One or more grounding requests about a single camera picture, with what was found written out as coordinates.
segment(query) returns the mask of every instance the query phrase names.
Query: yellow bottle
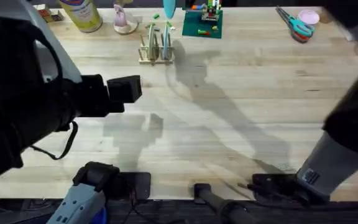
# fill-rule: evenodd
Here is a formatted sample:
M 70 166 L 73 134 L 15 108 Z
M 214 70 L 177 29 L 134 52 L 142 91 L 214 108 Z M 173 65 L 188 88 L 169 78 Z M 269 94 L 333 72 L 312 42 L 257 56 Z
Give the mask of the yellow bottle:
M 82 32 L 94 32 L 102 26 L 93 0 L 59 0 L 67 15 Z

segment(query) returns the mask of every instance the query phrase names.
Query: teal scissors handle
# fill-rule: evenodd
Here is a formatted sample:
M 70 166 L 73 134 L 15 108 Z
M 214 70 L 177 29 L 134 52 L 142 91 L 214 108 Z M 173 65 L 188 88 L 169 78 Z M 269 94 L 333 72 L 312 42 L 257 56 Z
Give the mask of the teal scissors handle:
M 292 16 L 290 18 L 290 24 L 292 25 L 293 30 L 303 36 L 311 37 L 314 33 L 314 28 L 312 26 L 305 24 L 299 19 L 294 19 Z

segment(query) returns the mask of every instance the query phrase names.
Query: green lego baseplate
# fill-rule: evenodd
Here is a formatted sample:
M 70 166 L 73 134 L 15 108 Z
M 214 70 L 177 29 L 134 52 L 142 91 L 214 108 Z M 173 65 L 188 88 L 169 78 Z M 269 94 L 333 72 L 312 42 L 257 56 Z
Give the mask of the green lego baseplate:
M 215 21 L 203 21 L 201 20 L 201 12 L 191 12 L 186 11 L 185 21 L 183 22 L 182 35 L 192 36 L 192 37 L 209 37 L 222 39 L 222 23 L 223 23 L 223 11 L 219 14 L 219 20 Z M 212 30 L 213 26 L 217 26 L 218 30 Z M 198 30 L 205 30 L 210 33 L 210 35 L 198 34 Z

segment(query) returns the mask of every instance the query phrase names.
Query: wooden table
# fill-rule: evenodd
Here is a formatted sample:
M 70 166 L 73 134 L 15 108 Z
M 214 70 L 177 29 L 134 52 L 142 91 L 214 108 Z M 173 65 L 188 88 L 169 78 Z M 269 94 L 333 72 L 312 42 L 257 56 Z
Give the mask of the wooden table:
M 221 40 L 182 37 L 185 12 L 178 9 L 174 65 L 139 65 L 139 34 L 146 36 L 152 21 L 162 28 L 165 14 L 126 11 L 142 20 L 131 35 L 114 32 L 112 9 L 99 10 L 104 24 L 94 33 L 81 33 L 68 17 L 50 28 L 83 74 L 140 75 L 142 98 L 123 114 L 76 119 L 80 130 L 61 161 L 26 150 L 25 166 L 0 176 L 0 198 L 62 198 L 88 161 L 150 172 L 151 198 L 190 199 L 197 182 L 225 198 L 252 198 L 238 183 L 258 172 L 296 172 L 358 76 L 354 44 L 333 22 L 318 24 L 302 45 L 272 7 L 224 9 Z M 54 133 L 37 145 L 59 154 L 68 135 Z M 358 200 L 358 172 L 333 200 Z

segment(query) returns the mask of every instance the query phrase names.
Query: scissors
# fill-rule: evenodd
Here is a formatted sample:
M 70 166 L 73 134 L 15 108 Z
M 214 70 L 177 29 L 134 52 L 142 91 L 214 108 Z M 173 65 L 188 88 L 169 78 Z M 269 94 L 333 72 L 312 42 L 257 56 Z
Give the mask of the scissors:
M 313 36 L 314 28 L 295 19 L 293 16 L 285 12 L 280 6 L 276 7 L 276 11 L 290 28 L 291 36 L 299 42 L 307 42 Z

